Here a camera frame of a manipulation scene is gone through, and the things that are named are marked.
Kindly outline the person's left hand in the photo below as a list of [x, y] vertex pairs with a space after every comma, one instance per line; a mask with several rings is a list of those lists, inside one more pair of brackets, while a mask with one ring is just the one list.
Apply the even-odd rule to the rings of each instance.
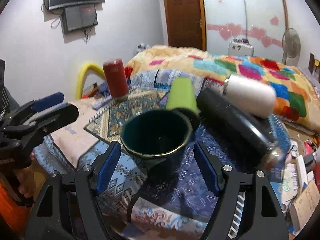
[[36, 183], [32, 169], [28, 167], [16, 170], [15, 175], [20, 183], [18, 188], [19, 192], [23, 194], [25, 198], [32, 197], [36, 189]]

